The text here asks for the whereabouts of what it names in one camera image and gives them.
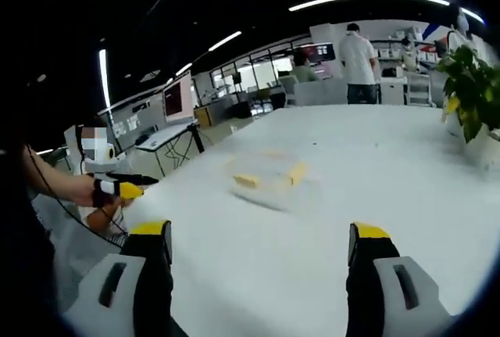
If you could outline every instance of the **white cabinet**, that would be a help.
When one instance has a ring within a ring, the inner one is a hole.
[[[405,82],[402,80],[380,82],[382,105],[405,105]]]

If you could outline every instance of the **white pot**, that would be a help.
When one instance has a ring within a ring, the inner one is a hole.
[[[483,124],[477,136],[465,144],[464,153],[481,170],[500,171],[500,142],[489,134],[488,126]]]
[[[463,137],[463,128],[460,126],[457,113],[448,114],[446,116],[446,131],[458,138]]]

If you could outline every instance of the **white table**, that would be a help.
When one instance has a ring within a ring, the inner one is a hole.
[[[172,221],[179,325],[190,337],[345,335],[353,221],[386,230],[446,309],[464,311],[497,251],[500,184],[465,162],[440,117],[411,106],[279,109],[149,188],[124,217],[129,229]],[[266,149],[304,159],[323,198],[297,215],[230,195],[222,166]]]
[[[202,140],[200,139],[198,133],[198,120],[183,122],[181,124],[171,124],[162,130],[155,132],[146,141],[142,142],[140,145],[136,145],[135,148],[140,149],[141,151],[155,153],[159,169],[162,171],[163,177],[165,177],[165,172],[163,171],[162,164],[158,158],[158,150],[188,131],[192,133],[198,151],[200,153],[204,152],[205,148],[203,147]]]

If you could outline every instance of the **jeans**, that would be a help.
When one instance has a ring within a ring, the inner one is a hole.
[[[347,84],[347,103],[350,104],[377,104],[376,84]]]

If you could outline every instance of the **potted plant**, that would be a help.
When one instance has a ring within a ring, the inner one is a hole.
[[[446,55],[438,69],[445,83],[447,119],[458,124],[465,152],[487,168],[500,166],[500,67],[491,67],[462,45]]]

